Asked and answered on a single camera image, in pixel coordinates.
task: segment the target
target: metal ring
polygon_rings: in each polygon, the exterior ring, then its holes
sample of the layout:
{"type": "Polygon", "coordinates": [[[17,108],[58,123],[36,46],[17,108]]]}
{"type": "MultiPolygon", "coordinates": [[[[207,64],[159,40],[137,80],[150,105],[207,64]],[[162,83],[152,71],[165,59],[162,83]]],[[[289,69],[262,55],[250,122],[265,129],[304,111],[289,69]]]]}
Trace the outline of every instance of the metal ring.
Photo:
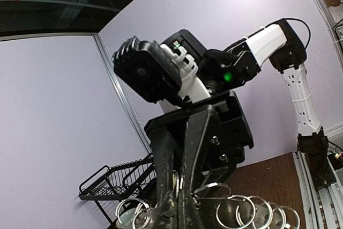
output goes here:
{"type": "Polygon", "coordinates": [[[296,226],[295,226],[295,229],[299,229],[300,228],[300,217],[299,217],[299,214],[292,208],[288,207],[288,206],[280,206],[279,207],[280,209],[283,210],[283,212],[285,213],[284,209],[287,209],[291,212],[293,212],[293,214],[295,215],[295,218],[296,218],[296,226]]]}
{"type": "Polygon", "coordinates": [[[136,228],[135,221],[136,221],[137,217],[138,217],[140,214],[142,214],[143,212],[148,212],[148,211],[150,211],[150,210],[153,210],[153,208],[148,208],[148,209],[141,210],[141,211],[139,211],[139,212],[134,216],[134,218],[133,218],[133,220],[132,220],[132,229],[143,229],[145,226],[147,226],[147,225],[149,224],[149,222],[150,222],[150,220],[151,220],[150,217],[145,217],[145,218],[144,218],[145,222],[144,222],[143,226],[142,226],[142,227],[139,227],[139,228],[136,228]]]}
{"type": "Polygon", "coordinates": [[[201,204],[197,201],[196,198],[193,197],[193,201],[194,201],[194,205],[196,206],[196,209],[199,210],[200,209],[200,206],[201,204]]]}
{"type": "Polygon", "coordinates": [[[116,210],[115,210],[115,212],[114,212],[115,216],[116,216],[117,219],[118,219],[118,222],[119,222],[121,225],[123,225],[123,222],[122,222],[122,220],[120,219],[119,211],[120,211],[120,209],[122,208],[122,206],[123,206],[126,202],[130,202],[130,201],[138,201],[138,202],[139,202],[139,204],[138,204],[138,206],[137,206],[137,208],[136,208],[136,210],[135,210],[135,213],[138,212],[139,209],[141,209],[142,205],[143,205],[146,209],[150,208],[150,206],[149,206],[148,203],[146,203],[145,201],[143,201],[143,200],[141,200],[141,199],[139,199],[139,198],[127,198],[127,199],[123,200],[122,202],[120,202],[120,203],[118,204],[118,206],[116,207],[116,210]]]}
{"type": "Polygon", "coordinates": [[[253,220],[254,220],[254,218],[255,218],[255,216],[256,216],[256,207],[255,207],[254,203],[251,201],[251,199],[249,199],[248,197],[243,196],[243,195],[232,195],[232,196],[228,197],[227,200],[230,200],[230,199],[233,199],[233,198],[237,198],[237,197],[238,197],[238,198],[242,198],[242,199],[244,199],[244,200],[247,200],[247,201],[249,202],[249,204],[251,204],[252,210],[253,210],[253,212],[252,212],[252,217],[250,218],[250,220],[249,220],[246,224],[244,224],[244,225],[242,225],[242,226],[240,226],[240,227],[228,227],[228,226],[224,225],[224,224],[222,223],[222,221],[220,221],[220,219],[219,219],[218,212],[219,212],[219,208],[220,208],[220,206],[221,206],[221,204],[219,204],[218,207],[217,207],[217,209],[216,209],[216,211],[215,211],[215,218],[217,219],[218,223],[219,223],[222,227],[224,227],[225,229],[244,229],[244,228],[246,228],[247,226],[249,226],[249,225],[253,222],[253,220]]]}
{"type": "Polygon", "coordinates": [[[284,229],[285,226],[286,226],[286,222],[287,222],[287,221],[286,221],[285,212],[284,212],[283,209],[279,208],[278,206],[277,206],[275,209],[273,209],[273,212],[274,212],[275,210],[278,210],[279,213],[280,213],[280,215],[281,215],[281,217],[282,217],[282,224],[281,224],[281,227],[280,227],[279,229],[284,229]]]}
{"type": "Polygon", "coordinates": [[[225,184],[225,183],[218,183],[218,182],[212,182],[212,183],[209,183],[203,187],[200,187],[198,189],[196,189],[194,192],[193,192],[193,195],[196,196],[197,193],[203,191],[203,190],[206,190],[208,188],[213,188],[213,187],[224,187],[226,189],[229,190],[229,194],[228,195],[231,195],[231,188],[229,187],[229,185],[225,184]]]}
{"type": "MultiPolygon", "coordinates": [[[[270,206],[270,204],[267,201],[265,201],[261,197],[249,196],[248,198],[249,199],[256,198],[258,200],[261,200],[263,202],[263,204],[261,204],[261,205],[267,206],[268,211],[269,211],[269,218],[268,218],[267,222],[264,225],[262,225],[261,227],[256,227],[255,221],[252,221],[252,225],[253,225],[254,229],[267,229],[270,226],[270,224],[271,224],[271,222],[273,220],[273,209],[272,209],[272,207],[270,206]]],[[[241,215],[240,215],[238,210],[239,210],[239,206],[236,209],[236,220],[237,220],[238,224],[242,226],[243,225],[243,221],[242,221],[241,215]]]]}

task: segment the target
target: black wire rack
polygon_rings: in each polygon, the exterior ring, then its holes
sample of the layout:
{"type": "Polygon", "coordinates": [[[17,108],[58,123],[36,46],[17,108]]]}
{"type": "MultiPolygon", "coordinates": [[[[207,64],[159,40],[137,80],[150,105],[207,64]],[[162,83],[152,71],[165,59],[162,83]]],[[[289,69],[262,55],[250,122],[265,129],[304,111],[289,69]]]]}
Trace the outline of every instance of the black wire rack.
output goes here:
{"type": "Polygon", "coordinates": [[[103,166],[80,187],[79,198],[84,201],[120,201],[130,196],[140,195],[147,198],[146,191],[155,184],[156,172],[152,155],[146,158],[118,166],[103,166]],[[87,188],[84,185],[100,175],[87,188]]]}

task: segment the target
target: black cable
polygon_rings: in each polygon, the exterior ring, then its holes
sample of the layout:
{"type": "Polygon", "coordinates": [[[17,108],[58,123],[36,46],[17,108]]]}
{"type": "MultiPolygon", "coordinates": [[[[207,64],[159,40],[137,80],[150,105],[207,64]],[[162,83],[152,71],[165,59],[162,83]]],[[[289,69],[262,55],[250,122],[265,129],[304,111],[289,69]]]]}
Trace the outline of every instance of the black cable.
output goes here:
{"type": "Polygon", "coordinates": [[[332,141],[329,141],[329,143],[335,146],[336,148],[338,148],[341,151],[341,153],[343,153],[343,149],[340,146],[338,146],[336,143],[333,143],[332,141]]]}
{"type": "Polygon", "coordinates": [[[307,30],[309,31],[309,38],[308,38],[308,40],[307,40],[307,42],[306,42],[306,45],[305,45],[305,49],[306,49],[307,46],[308,46],[309,43],[310,43],[310,40],[311,40],[311,29],[310,29],[310,27],[307,25],[307,23],[305,23],[303,20],[298,19],[298,18],[285,18],[285,20],[299,21],[299,22],[303,23],[303,24],[306,26],[307,30]]]}

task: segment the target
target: wooden surface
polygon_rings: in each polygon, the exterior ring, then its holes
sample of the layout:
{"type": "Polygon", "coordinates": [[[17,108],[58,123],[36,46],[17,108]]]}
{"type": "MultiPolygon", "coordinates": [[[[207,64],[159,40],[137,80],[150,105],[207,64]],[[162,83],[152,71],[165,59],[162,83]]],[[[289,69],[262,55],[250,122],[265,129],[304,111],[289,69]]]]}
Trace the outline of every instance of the wooden surface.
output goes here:
{"type": "Polygon", "coordinates": [[[301,228],[306,228],[299,180],[292,153],[240,167],[227,184],[232,194],[256,195],[267,201],[295,209],[301,228]]]}

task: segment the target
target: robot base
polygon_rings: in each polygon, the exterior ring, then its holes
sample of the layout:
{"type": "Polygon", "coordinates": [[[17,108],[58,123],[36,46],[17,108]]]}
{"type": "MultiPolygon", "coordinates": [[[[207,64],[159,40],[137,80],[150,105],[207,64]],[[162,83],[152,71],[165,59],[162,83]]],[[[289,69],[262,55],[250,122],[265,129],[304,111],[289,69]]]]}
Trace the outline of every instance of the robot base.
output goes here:
{"type": "Polygon", "coordinates": [[[319,133],[311,136],[298,135],[299,150],[305,153],[313,185],[316,190],[336,183],[336,178],[327,160],[329,141],[324,135],[323,127],[319,133]]]}

